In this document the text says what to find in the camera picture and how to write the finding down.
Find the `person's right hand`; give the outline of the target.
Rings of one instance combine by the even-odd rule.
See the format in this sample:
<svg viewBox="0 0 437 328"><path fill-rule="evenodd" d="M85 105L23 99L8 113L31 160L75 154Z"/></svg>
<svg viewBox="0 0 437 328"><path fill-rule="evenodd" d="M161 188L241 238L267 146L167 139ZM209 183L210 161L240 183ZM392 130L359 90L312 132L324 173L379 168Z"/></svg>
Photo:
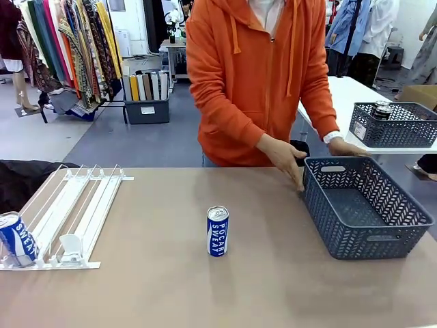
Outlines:
<svg viewBox="0 0 437 328"><path fill-rule="evenodd" d="M262 151L271 163L294 182L297 191L304 191L303 179L296 159L304 159L306 152L297 150L290 143L275 139L264 133L258 141L256 148Z"/></svg>

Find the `person's left hand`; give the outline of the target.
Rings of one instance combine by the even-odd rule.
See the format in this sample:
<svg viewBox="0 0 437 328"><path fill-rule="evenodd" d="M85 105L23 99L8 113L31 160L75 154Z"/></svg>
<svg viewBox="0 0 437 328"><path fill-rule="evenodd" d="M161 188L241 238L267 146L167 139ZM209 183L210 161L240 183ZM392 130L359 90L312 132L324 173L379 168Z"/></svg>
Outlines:
<svg viewBox="0 0 437 328"><path fill-rule="evenodd" d="M370 153L354 144L344 141L341 137L335 137L328 143L329 152L333 156L366 156L370 157Z"/></svg>

